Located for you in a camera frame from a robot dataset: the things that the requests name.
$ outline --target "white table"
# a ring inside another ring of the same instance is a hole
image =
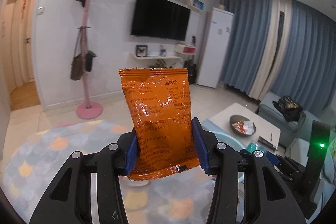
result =
[[[230,117],[232,115],[241,115],[254,122],[257,129],[256,132],[249,137],[243,137],[233,133],[230,127]],[[252,140],[257,142],[259,136],[261,136],[278,149],[280,129],[238,103],[230,105],[222,112],[219,112],[215,116],[209,118],[209,120],[224,130],[227,134],[241,142],[245,147],[247,147]]]

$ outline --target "pink coat rack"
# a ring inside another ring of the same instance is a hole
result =
[[[100,116],[103,112],[103,106],[97,102],[91,102],[89,96],[89,88],[87,84],[87,73],[86,73],[86,54],[87,54],[87,36],[86,28],[87,28],[87,18],[89,14],[90,0],[85,0],[83,20],[82,20],[82,28],[84,29],[83,35],[81,38],[81,57],[83,61],[83,88],[84,88],[84,96],[85,102],[80,104],[76,110],[76,114],[81,119],[94,119]]]

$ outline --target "refrigerator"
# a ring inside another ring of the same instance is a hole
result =
[[[217,87],[226,56],[233,16],[230,12],[212,9],[205,32],[197,85]]]

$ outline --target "orange snack packet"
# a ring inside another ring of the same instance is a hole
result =
[[[156,179],[199,165],[187,69],[121,69],[119,74],[140,147],[129,178]]]

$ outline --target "black screen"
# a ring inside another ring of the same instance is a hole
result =
[[[185,40],[190,9],[168,0],[137,0],[131,35]]]

